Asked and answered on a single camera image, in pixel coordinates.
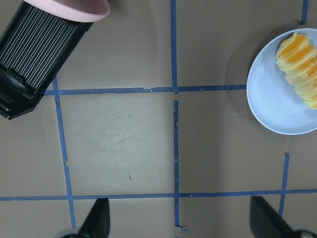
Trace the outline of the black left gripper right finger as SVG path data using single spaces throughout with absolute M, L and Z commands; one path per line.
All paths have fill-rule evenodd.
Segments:
M 290 227 L 262 196 L 251 196 L 249 225 L 256 238 L 315 238 L 316 233 Z

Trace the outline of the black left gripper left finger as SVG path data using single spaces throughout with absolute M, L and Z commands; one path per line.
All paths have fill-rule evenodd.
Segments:
M 80 228 L 63 230 L 56 238 L 107 238 L 110 233 L 110 209 L 108 198 L 99 198 Z

